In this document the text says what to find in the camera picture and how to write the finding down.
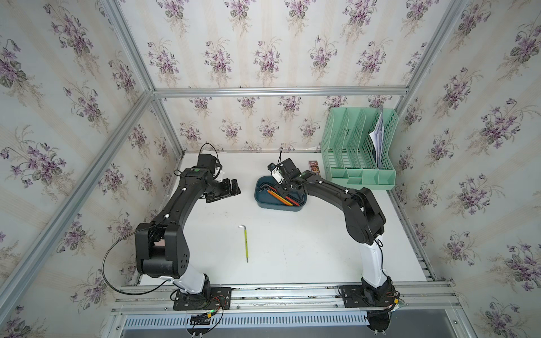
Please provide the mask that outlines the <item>orange handled hex key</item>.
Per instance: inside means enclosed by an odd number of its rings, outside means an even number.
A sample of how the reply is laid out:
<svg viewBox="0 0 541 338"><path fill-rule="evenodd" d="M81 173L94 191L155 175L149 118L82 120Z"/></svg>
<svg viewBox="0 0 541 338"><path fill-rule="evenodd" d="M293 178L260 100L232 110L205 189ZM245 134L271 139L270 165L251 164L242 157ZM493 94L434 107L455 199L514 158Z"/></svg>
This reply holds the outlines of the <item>orange handled hex key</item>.
<svg viewBox="0 0 541 338"><path fill-rule="evenodd" d="M291 205L288 205L286 201L283 201L281 199L281 196L279 194L277 194L276 192L274 191L266 191L267 193L269 193L271 196L273 196L275 199L277 199L278 201L280 201L281 203L283 203L284 205L286 206L291 206Z"/></svg>

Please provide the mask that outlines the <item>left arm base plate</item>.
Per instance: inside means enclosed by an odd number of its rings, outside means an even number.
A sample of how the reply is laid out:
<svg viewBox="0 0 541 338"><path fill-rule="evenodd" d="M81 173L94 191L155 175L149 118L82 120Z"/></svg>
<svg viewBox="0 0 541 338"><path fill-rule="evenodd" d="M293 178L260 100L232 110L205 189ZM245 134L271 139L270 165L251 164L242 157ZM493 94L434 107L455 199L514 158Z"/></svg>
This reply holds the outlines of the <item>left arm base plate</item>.
<svg viewBox="0 0 541 338"><path fill-rule="evenodd" d="M231 287L211 287L208 294L186 294L174 291L170 294L175 311L229 310Z"/></svg>

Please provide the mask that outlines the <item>red handled hex key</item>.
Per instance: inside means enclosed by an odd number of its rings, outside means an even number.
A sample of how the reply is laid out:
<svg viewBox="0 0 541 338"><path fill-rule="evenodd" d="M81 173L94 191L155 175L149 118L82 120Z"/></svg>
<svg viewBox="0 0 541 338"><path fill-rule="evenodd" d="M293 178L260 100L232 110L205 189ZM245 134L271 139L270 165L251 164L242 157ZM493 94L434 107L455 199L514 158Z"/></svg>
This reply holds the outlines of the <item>red handled hex key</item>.
<svg viewBox="0 0 541 338"><path fill-rule="evenodd" d="M288 205L291 205L291 206L300 206L300 202L297 201L296 199L290 197L289 195L281 196L281 199L282 199L283 201L286 201Z"/></svg>

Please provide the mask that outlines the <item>yellow handled hex key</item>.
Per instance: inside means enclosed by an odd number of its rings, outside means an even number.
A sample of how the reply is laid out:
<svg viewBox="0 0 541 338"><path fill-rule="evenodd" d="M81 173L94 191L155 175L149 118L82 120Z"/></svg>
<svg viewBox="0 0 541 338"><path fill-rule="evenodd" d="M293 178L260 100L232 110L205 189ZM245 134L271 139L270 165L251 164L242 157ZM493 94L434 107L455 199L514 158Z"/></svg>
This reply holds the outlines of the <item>yellow handled hex key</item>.
<svg viewBox="0 0 541 338"><path fill-rule="evenodd" d="M299 205L296 201L291 200L288 197L282 197L277 192L274 192L273 190L268 190L267 193L269 193L271 196L273 196L275 199L277 199L278 201L280 201L282 204L284 204L286 206L298 206Z"/></svg>

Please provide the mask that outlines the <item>green handled hex key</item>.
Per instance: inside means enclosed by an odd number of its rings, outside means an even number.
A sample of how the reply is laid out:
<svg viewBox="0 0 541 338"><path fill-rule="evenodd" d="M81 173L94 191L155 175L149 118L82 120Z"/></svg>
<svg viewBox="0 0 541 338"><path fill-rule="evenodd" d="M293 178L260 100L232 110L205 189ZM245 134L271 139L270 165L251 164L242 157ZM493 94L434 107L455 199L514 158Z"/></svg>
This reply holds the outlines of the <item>green handled hex key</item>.
<svg viewBox="0 0 541 338"><path fill-rule="evenodd" d="M239 225L238 228L241 228L244 236L244 245L245 245L245 258L246 263L249 263L249 243L248 243L248 233L246 225Z"/></svg>

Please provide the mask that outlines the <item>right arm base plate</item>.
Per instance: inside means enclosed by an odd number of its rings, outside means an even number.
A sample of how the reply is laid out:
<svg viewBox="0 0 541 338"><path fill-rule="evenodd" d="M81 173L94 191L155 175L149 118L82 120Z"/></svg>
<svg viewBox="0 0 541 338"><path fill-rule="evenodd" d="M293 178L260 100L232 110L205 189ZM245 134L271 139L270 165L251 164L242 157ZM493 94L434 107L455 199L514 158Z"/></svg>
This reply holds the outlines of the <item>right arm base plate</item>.
<svg viewBox="0 0 541 338"><path fill-rule="evenodd" d="M400 302L401 294L393 286L343 285L338 293L346 308L370 308L393 310Z"/></svg>

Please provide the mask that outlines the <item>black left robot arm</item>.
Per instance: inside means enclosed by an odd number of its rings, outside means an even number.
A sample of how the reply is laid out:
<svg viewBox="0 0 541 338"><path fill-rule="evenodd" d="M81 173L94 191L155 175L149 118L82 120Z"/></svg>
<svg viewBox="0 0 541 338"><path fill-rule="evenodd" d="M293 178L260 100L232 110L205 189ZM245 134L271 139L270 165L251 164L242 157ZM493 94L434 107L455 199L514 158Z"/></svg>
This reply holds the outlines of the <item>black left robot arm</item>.
<svg viewBox="0 0 541 338"><path fill-rule="evenodd" d="M180 173L180 182L166 206L152 221L136 228L138 273L170 280L184 294L210 298L208 276L190 264L185 224L198 200L210 204L240 193L236 179L217 180L207 168L192 167Z"/></svg>

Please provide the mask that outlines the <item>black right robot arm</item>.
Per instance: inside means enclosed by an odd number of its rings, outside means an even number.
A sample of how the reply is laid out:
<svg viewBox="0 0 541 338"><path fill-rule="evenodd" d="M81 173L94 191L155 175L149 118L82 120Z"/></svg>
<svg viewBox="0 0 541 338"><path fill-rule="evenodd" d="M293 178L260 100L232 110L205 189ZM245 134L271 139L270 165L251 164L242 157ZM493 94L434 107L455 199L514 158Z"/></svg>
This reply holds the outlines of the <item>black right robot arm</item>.
<svg viewBox="0 0 541 338"><path fill-rule="evenodd" d="M271 163L268 170L279 192L301 192L341 210L347 233L361 245L362 283L378 291L390 287L392 280L384 271L381 240L386 218L371 190L343 187L310 170L302 172L291 159Z"/></svg>

